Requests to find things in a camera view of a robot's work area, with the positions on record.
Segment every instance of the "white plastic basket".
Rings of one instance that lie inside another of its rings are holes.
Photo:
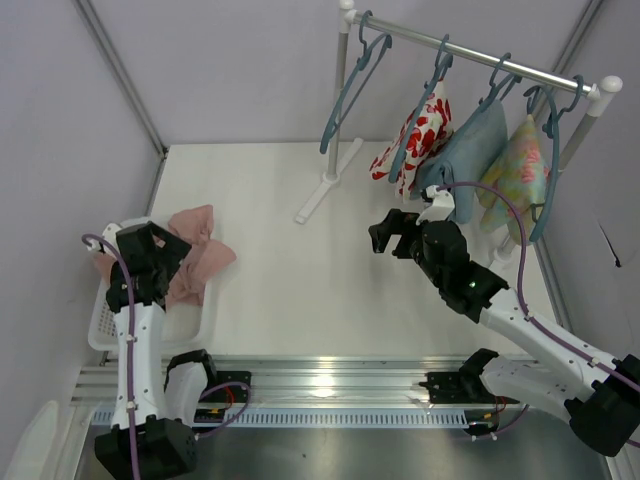
[[[136,218],[121,222],[120,225],[129,227],[149,220],[162,228],[167,228],[169,217]],[[220,275],[216,275],[207,282],[204,307],[178,303],[167,312],[162,330],[163,353],[175,355],[205,347],[202,342],[210,336],[215,322],[215,309],[211,305],[215,304],[212,296],[217,296],[219,291],[219,277]],[[89,345],[95,350],[115,353],[118,351],[118,340],[113,313],[106,301],[107,290],[107,284],[100,281],[89,325]]]

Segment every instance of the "hanging clothing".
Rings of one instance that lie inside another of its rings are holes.
[[[169,283],[166,308],[170,309],[178,302],[202,306],[207,281],[233,263],[236,254],[224,243],[210,238],[213,232],[211,205],[176,213],[169,220],[168,230],[192,247]],[[94,265],[106,283],[111,279],[114,263],[115,259],[104,253],[94,257]]]
[[[389,175],[393,159],[407,133],[412,116],[413,112],[409,114],[398,136],[371,164],[369,172],[374,180]],[[402,198],[405,203],[411,199],[411,192],[415,189],[418,168],[437,155],[453,135],[451,108],[442,80],[436,84],[433,93],[427,98],[410,135],[402,168],[394,180],[396,196]]]
[[[544,203],[548,176],[533,117],[527,115],[480,182],[491,185],[513,202],[529,238],[534,225],[532,204]],[[521,245],[518,223],[506,203],[486,190],[477,189],[477,195],[480,205],[487,209],[480,221],[481,230],[490,233],[506,223],[511,238]]]
[[[431,162],[418,169],[413,195],[431,185],[477,182],[507,143],[507,124],[499,100],[485,100]],[[453,191],[456,209],[451,220],[468,223],[473,215],[473,189]]]

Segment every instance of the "table top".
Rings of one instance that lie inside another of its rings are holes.
[[[348,142],[341,144],[346,150]],[[402,205],[386,180],[368,175],[386,142],[365,142],[341,182],[306,225],[293,219],[315,190],[327,157],[317,143],[177,145],[152,216],[211,204],[216,238],[238,260],[216,279],[203,312],[212,328],[202,345],[216,355],[424,358],[516,345],[451,311],[422,271],[392,248],[373,254],[367,228]],[[487,265],[504,230],[462,226],[472,259]],[[529,247],[525,295],[554,320],[535,250]],[[517,261],[500,275],[515,285]]]

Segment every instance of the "purple cable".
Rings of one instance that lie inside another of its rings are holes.
[[[129,274],[129,269],[127,268],[126,263],[124,262],[124,258],[120,255],[120,252],[116,247],[114,247],[111,243],[107,242],[104,238],[99,237],[93,233],[85,233],[82,236],[82,242],[85,245],[91,246],[89,240],[95,240],[100,244],[107,247],[111,253],[113,253],[114,257],[120,264],[120,268],[122,269],[122,274],[124,275],[124,281],[127,284],[127,298],[129,301],[129,335],[134,336],[136,332],[135,327],[135,318],[136,318],[136,307],[135,307],[135,299],[133,297],[133,281],[131,280],[131,275]],[[134,342],[131,342],[127,347],[127,402],[133,402],[135,397],[133,395],[133,345]],[[131,470],[133,471],[133,479],[140,480],[140,462],[138,460],[138,444],[136,438],[136,412],[135,409],[128,409],[129,413],[129,448],[131,452]]]
[[[574,353],[575,355],[578,355],[583,360],[591,362],[592,358],[591,358],[591,356],[589,354],[583,352],[579,348],[574,347],[570,343],[568,343],[565,340],[563,340],[562,338],[558,337],[555,333],[553,333],[552,331],[547,329],[538,320],[536,320],[535,317],[532,317],[531,315],[529,315],[529,307],[527,306],[527,303],[524,300],[524,288],[523,288],[523,283],[524,283],[524,281],[523,281],[524,280],[524,265],[525,265],[525,262],[526,262],[526,259],[527,259],[527,249],[526,249],[527,234],[526,234],[526,231],[524,229],[524,223],[522,221],[522,216],[520,215],[520,212],[518,212],[518,209],[515,207],[515,205],[511,202],[511,200],[509,200],[505,195],[503,195],[502,192],[496,190],[493,187],[490,187],[489,185],[485,185],[485,184],[480,183],[480,182],[454,182],[454,183],[450,183],[450,184],[447,184],[447,185],[442,185],[442,186],[438,187],[438,190],[445,190],[445,189],[448,189],[448,188],[456,188],[456,187],[482,188],[483,190],[487,190],[487,191],[493,193],[494,195],[497,195],[511,209],[516,221],[518,222],[518,228],[520,230],[520,238],[522,239],[521,241],[522,241],[522,245],[523,245],[523,248],[520,249],[520,264],[518,266],[518,280],[517,280],[517,288],[516,288],[516,293],[518,295],[518,303],[520,304],[520,308],[522,309],[524,314],[529,318],[529,321],[538,330],[540,330],[542,333],[544,333],[547,337],[549,337],[551,340],[556,342],[558,345],[560,345],[560,346],[566,348],[567,350],[569,350],[570,352]],[[613,376],[617,380],[620,380],[621,382],[625,383],[626,385],[631,387],[636,392],[640,393],[640,385],[638,385],[634,381],[628,379],[624,375],[619,374],[618,372],[616,372],[612,368],[610,368],[610,367],[608,367],[606,365],[603,365],[601,363],[597,363],[596,367],[598,367],[600,370],[602,370],[603,372],[607,373],[608,375]],[[507,428],[511,427],[511,425],[513,425],[513,423],[515,423],[515,421],[512,422],[511,424],[507,425],[505,427],[505,430]],[[633,445],[634,447],[640,448],[640,443],[634,442],[633,440],[629,440],[627,443],[629,443],[629,445]]]
[[[223,428],[225,428],[230,423],[235,422],[238,419],[238,417],[240,415],[242,415],[244,413],[244,411],[247,409],[247,407],[249,406],[249,403],[251,402],[251,388],[249,387],[249,385],[247,385],[244,382],[227,382],[227,383],[221,383],[220,385],[216,385],[215,387],[210,388],[209,390],[203,392],[202,395],[200,395],[200,400],[202,400],[203,398],[208,397],[212,393],[215,393],[215,392],[217,392],[219,390],[222,390],[223,388],[227,388],[227,387],[241,387],[243,390],[246,390],[247,391],[247,401],[244,403],[244,405],[242,406],[240,411],[238,413],[236,413],[233,417],[231,417],[228,420],[225,420],[224,422],[222,422],[215,429],[213,429],[213,430],[211,430],[209,432],[201,433],[198,436],[199,439],[200,438],[211,437],[211,436],[215,435],[217,432],[219,432],[220,430],[222,430]]]

